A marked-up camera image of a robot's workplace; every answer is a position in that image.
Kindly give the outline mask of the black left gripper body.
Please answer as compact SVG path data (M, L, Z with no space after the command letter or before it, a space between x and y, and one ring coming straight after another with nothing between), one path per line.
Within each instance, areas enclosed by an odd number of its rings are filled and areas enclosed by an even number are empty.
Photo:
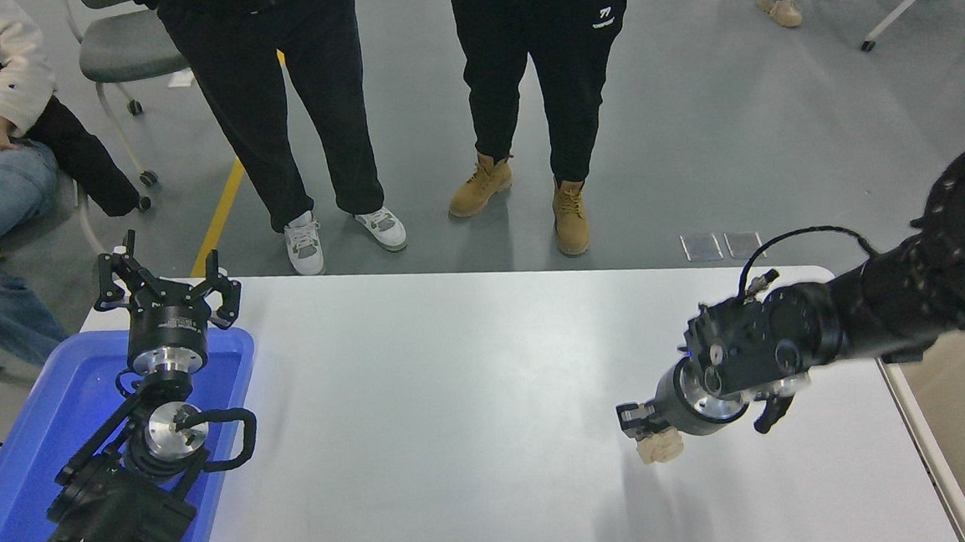
M135 293L129 303L128 357L136 358L163 347L187 348L196 354L207 352L210 314L204 300L196 304L182 301L159 304Z

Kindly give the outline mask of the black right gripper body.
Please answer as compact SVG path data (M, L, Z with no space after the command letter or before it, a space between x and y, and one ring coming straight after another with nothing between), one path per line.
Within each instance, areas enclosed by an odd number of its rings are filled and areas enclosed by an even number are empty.
M742 400L721 399L702 386L692 359L683 359L661 378L654 407L661 422L679 432L706 436L736 422L747 411Z

